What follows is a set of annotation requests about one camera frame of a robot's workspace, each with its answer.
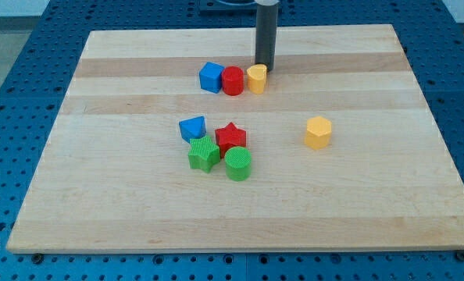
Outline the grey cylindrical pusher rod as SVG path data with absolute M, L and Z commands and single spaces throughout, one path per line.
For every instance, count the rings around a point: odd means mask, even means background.
M 274 68 L 279 0 L 256 0 L 255 63 Z

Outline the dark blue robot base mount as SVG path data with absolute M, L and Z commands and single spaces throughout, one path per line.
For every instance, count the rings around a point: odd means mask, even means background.
M 282 13 L 281 1 L 256 0 L 198 0 L 200 16 L 249 15 L 278 17 Z

